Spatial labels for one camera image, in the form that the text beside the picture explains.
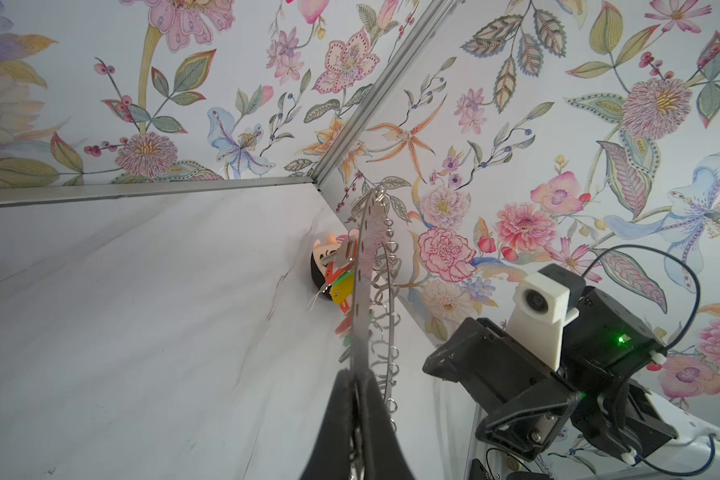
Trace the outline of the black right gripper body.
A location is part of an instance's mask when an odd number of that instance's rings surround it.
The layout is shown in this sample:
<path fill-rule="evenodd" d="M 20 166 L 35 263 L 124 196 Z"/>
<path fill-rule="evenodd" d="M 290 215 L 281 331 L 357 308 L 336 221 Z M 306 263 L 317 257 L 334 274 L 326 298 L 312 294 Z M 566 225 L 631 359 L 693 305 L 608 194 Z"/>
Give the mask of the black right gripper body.
<path fill-rule="evenodd" d="M 533 460 L 571 423 L 621 461 L 647 457 L 676 438 L 633 375 L 665 359 L 666 347 L 610 295 L 557 265 L 540 270 L 571 290 L 579 317 L 563 330 L 553 371 L 487 318 L 467 318 L 423 365 L 460 384 L 485 416 L 477 440 Z"/>

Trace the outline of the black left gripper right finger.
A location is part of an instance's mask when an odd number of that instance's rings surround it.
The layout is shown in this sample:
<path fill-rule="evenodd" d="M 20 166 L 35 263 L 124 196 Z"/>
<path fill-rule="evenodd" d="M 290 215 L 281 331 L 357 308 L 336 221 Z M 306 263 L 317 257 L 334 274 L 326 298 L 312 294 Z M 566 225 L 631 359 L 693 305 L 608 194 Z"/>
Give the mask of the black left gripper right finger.
<path fill-rule="evenodd" d="M 370 370 L 356 372 L 356 399 L 363 478 L 413 480 Z"/>

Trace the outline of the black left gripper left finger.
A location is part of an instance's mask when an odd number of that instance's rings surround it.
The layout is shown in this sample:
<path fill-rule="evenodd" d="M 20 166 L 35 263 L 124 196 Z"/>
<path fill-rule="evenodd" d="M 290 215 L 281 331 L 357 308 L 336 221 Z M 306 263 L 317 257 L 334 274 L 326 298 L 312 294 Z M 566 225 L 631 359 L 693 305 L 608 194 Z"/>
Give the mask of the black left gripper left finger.
<path fill-rule="evenodd" d="M 316 442 L 300 477 L 301 480 L 347 480 L 350 478 L 353 408 L 352 374 L 349 370 L 340 370 L 335 377 Z"/>

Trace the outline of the large metal keyring with keys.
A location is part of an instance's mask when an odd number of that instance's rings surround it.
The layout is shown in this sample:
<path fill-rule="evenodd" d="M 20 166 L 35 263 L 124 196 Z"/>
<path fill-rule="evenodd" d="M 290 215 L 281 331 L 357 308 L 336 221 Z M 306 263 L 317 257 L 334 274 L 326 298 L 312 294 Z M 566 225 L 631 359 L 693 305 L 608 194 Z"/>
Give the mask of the large metal keyring with keys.
<path fill-rule="evenodd" d="M 353 266 L 332 282 L 330 293 L 344 313 L 339 332 L 344 338 L 342 355 L 353 377 L 354 421 L 350 438 L 351 476 L 364 479 L 356 399 L 356 372 L 370 370 L 380 389 L 397 437 L 393 418 L 398 403 L 393 397 L 397 384 L 399 350 L 395 331 L 400 316 L 395 310 L 399 271 L 398 245 L 389 216 L 391 197 L 383 186 L 368 190 L 353 207 L 361 219 Z"/>

